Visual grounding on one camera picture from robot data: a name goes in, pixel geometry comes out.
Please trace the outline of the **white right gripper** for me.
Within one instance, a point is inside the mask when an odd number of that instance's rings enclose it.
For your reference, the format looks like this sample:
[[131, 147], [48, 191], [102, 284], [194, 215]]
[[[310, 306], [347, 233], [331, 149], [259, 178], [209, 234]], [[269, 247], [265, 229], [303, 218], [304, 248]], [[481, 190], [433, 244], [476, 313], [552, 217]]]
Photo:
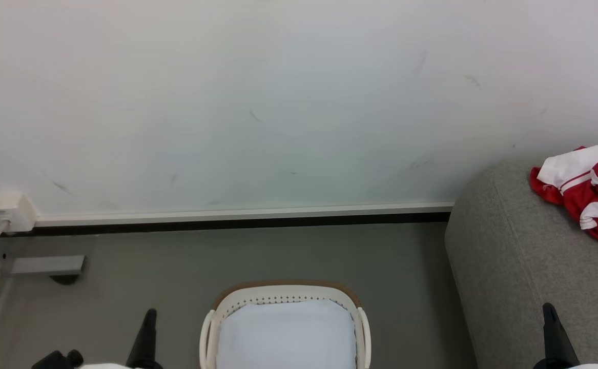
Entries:
[[535, 368], [598, 369], [598, 363], [581, 364], [559, 315], [551, 303], [545, 303], [543, 310], [543, 343], [545, 357]]

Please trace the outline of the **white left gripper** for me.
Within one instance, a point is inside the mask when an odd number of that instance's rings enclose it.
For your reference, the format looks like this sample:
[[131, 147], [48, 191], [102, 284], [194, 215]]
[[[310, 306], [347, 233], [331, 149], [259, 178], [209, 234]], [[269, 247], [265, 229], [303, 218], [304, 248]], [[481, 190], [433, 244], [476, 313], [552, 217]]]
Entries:
[[149, 309], [142, 321], [126, 366], [116, 363], [85, 364], [79, 369], [163, 368], [156, 362], [156, 309]]

